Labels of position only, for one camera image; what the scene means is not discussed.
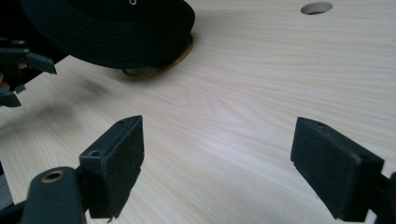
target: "table surface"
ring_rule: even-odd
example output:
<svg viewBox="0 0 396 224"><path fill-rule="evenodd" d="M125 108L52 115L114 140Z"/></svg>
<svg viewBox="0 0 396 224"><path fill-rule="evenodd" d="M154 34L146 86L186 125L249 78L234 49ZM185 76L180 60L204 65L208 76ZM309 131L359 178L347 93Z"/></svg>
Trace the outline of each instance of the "table surface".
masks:
<svg viewBox="0 0 396 224"><path fill-rule="evenodd" d="M159 76L67 57L58 76L0 108L0 158L15 202L32 178L142 115L146 158L113 223L341 223L290 161L298 117L328 124L396 171L396 3L189 0L191 54ZM91 220L89 223L106 223ZM366 223L373 223L370 213Z"/></svg>

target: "wooden table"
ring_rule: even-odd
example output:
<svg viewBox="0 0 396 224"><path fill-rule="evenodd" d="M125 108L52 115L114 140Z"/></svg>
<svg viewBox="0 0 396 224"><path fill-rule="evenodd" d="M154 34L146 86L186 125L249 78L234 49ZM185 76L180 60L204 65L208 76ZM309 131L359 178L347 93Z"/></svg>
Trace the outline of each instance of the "wooden table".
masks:
<svg viewBox="0 0 396 224"><path fill-rule="evenodd" d="M301 0L188 3L195 46L166 73L134 80L68 57L0 109L14 201L142 115L142 173L113 223L340 223L290 161L295 122L324 122L396 171L396 3L331 0L309 16Z"/></svg>

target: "black hat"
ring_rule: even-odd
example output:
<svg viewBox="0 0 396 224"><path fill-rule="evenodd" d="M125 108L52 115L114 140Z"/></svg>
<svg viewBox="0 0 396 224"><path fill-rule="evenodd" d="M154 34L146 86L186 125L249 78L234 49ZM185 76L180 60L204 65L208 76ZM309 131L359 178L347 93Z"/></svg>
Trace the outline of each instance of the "black hat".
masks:
<svg viewBox="0 0 396 224"><path fill-rule="evenodd" d="M21 0L53 45L112 68L155 65L175 54L195 21L184 0Z"/></svg>

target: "hat brim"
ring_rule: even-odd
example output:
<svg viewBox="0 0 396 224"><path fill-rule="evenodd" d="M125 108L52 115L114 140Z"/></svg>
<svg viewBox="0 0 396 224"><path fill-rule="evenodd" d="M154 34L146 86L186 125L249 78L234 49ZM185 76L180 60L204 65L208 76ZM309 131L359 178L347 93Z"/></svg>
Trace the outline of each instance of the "hat brim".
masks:
<svg viewBox="0 0 396 224"><path fill-rule="evenodd" d="M143 21L94 19L65 0L21 3L26 17L53 45L83 61L112 68L159 63L184 43L195 21L194 11L184 1Z"/></svg>

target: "metal grommet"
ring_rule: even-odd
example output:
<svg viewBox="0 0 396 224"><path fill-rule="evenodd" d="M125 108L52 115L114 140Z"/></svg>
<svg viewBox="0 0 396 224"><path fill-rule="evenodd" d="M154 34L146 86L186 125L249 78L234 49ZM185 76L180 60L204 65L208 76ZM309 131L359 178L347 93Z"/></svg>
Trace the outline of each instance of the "metal grommet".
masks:
<svg viewBox="0 0 396 224"><path fill-rule="evenodd" d="M145 77L153 77L153 76L159 75L160 73L163 73L163 72L171 69L172 67L174 67L175 65L177 65L178 63L183 61L187 57L187 55L190 54L192 47L194 46L194 39L191 34L189 35L189 40L190 40L190 43L187 46L187 48L185 49L185 51L179 57L177 57L177 59L175 61L173 61L169 65L165 66L164 68L160 68L158 70L155 70L154 72L150 72L150 73L147 73L144 75L128 72L127 69L122 69L122 73L128 77L134 77L134 78L145 78Z"/></svg>
<svg viewBox="0 0 396 224"><path fill-rule="evenodd" d="M41 177L41 182L49 184L56 182L64 177L64 171L63 170L56 170L52 171L43 177Z"/></svg>

